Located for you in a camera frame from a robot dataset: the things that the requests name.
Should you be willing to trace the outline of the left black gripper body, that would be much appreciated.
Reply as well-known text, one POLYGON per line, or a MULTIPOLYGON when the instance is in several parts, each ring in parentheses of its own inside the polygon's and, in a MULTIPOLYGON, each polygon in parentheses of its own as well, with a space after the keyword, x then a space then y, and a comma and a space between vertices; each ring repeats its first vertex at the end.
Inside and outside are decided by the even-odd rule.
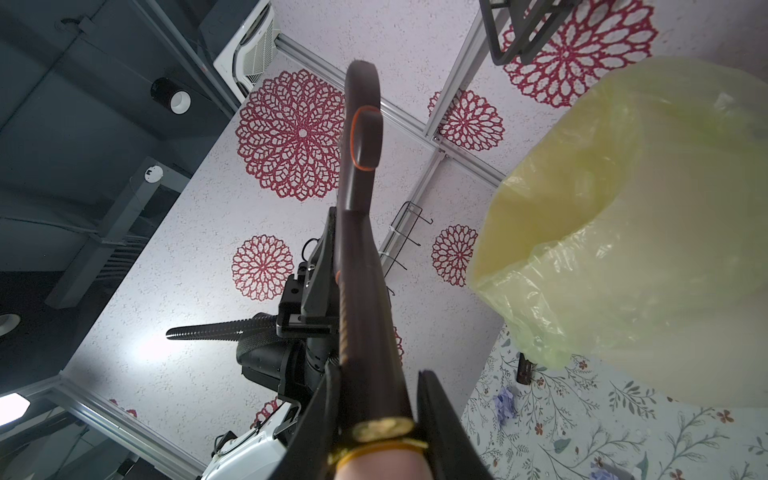
POLYGON ((308 402, 322 383, 325 365, 339 356, 339 290, 334 274, 336 209, 308 260, 288 278, 275 315, 251 319, 236 360, 246 379, 284 402, 308 402))

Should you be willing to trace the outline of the bin with yellow-green bag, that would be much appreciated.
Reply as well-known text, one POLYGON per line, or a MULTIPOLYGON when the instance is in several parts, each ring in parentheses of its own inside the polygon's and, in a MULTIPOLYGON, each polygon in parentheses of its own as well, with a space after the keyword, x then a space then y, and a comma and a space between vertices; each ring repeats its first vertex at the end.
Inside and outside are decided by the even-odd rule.
POLYGON ((467 271, 531 362, 767 404, 767 85, 656 57, 603 77, 497 189, 467 271))

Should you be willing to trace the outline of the dark brown plastic dustpan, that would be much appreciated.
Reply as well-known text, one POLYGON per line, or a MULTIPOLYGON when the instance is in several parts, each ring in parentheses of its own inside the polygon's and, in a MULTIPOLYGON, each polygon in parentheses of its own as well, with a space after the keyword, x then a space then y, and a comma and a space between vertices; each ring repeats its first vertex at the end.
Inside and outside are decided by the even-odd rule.
POLYGON ((530 385, 533 381, 536 365, 529 361, 522 352, 518 354, 517 360, 516 382, 520 385, 530 385))

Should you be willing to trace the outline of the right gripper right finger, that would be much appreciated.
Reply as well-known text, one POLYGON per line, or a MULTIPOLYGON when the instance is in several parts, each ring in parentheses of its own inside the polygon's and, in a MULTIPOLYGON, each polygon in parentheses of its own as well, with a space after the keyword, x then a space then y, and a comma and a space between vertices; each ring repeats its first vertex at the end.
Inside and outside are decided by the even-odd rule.
POLYGON ((417 413, 434 479, 492 479, 433 371, 419 372, 417 413))

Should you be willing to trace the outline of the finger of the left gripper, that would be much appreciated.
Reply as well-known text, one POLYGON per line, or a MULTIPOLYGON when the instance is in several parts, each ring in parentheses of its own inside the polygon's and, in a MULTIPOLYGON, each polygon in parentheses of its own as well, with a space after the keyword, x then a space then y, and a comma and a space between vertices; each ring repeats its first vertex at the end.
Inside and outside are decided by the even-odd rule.
POLYGON ((165 336, 168 340, 238 341, 243 336, 263 332, 276 332, 275 316, 253 316, 227 322, 174 327, 165 336))

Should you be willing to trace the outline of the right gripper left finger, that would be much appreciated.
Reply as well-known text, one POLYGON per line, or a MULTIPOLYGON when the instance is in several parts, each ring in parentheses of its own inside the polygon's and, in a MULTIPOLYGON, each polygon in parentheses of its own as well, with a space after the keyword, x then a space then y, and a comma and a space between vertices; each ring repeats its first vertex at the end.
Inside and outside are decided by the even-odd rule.
POLYGON ((326 364, 323 380, 269 480, 330 478, 328 458, 338 431, 340 390, 340 366, 332 359, 326 364))

